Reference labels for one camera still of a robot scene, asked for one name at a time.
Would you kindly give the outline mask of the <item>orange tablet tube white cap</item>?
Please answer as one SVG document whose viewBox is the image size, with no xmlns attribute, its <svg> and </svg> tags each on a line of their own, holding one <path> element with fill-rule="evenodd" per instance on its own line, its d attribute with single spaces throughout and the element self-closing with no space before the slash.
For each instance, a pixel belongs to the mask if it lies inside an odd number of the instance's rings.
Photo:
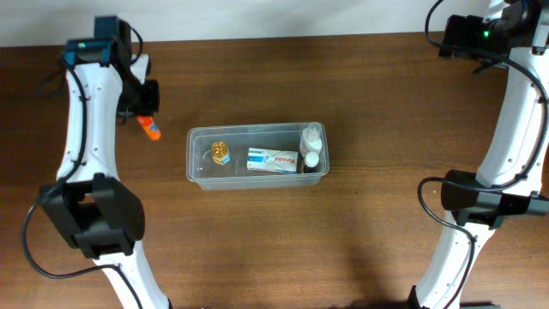
<svg viewBox="0 0 549 309">
<path fill-rule="evenodd" d="M 160 140 L 161 132 L 157 124 L 154 122 L 154 118 L 152 116 L 136 116 L 136 120 L 150 140 Z"/>
</svg>

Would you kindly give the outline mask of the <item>small jar gold lid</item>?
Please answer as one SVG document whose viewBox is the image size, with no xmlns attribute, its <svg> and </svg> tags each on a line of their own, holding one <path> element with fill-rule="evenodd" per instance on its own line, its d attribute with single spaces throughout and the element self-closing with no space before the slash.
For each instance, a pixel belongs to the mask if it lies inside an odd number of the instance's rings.
<svg viewBox="0 0 549 309">
<path fill-rule="evenodd" d="M 224 142 L 214 142 L 211 146 L 211 155 L 214 163 L 219 165 L 225 165 L 230 161 L 230 151 Z"/>
</svg>

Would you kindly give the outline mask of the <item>white Panadol box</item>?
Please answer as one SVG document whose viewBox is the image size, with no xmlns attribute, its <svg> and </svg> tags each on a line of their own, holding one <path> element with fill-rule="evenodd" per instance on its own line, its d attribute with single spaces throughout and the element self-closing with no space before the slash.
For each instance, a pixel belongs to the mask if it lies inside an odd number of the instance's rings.
<svg viewBox="0 0 549 309">
<path fill-rule="evenodd" d="M 251 171 L 296 173 L 298 153 L 264 148 L 249 148 L 246 166 Z"/>
</svg>

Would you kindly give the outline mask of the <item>white spray bottle clear cap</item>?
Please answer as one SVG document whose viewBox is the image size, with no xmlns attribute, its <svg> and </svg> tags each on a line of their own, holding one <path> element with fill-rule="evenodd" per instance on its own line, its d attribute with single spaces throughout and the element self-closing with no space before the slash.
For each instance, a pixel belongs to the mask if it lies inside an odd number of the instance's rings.
<svg viewBox="0 0 549 309">
<path fill-rule="evenodd" d="M 322 126 L 313 122 L 302 130 L 299 144 L 299 152 L 303 158 L 309 153 L 319 155 L 323 149 Z"/>
</svg>

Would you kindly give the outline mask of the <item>dark bottle white cap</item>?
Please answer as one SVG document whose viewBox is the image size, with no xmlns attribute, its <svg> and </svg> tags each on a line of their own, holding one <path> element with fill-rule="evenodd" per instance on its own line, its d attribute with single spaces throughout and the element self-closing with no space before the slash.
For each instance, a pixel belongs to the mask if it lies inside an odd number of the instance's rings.
<svg viewBox="0 0 549 309">
<path fill-rule="evenodd" d="M 308 153 L 304 160 L 302 166 L 303 173 L 315 173 L 317 171 L 317 166 L 319 164 L 320 158 L 319 155 L 315 152 Z"/>
</svg>

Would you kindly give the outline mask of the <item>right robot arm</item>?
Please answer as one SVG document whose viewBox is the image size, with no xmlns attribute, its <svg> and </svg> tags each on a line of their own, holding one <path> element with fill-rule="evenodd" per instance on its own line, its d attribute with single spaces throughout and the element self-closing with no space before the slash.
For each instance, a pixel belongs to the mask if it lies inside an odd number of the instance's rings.
<svg viewBox="0 0 549 309">
<path fill-rule="evenodd" d="M 459 308 L 474 262 L 505 219 L 545 216 L 540 195 L 548 149 L 548 3 L 493 1 L 485 15 L 452 15 L 442 58 L 480 62 L 480 73 L 506 67 L 504 102 L 491 145 L 478 170 L 450 170 L 441 185 L 443 231 L 428 270 L 412 287 L 407 308 Z"/>
</svg>

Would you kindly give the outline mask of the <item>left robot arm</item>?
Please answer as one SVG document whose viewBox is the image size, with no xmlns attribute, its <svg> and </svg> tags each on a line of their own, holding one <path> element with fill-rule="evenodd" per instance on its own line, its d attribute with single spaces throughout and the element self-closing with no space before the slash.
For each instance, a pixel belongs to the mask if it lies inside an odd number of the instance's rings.
<svg viewBox="0 0 549 309">
<path fill-rule="evenodd" d="M 70 39 L 60 57 L 69 88 L 69 118 L 56 181 L 41 187 L 42 208 L 69 247 L 94 261 L 125 308 L 169 308 L 146 259 L 140 199 L 119 180 L 116 126 L 151 118 L 160 104 L 148 79 L 150 58 L 132 51 L 136 30 L 116 15 L 94 20 L 90 38 Z"/>
</svg>

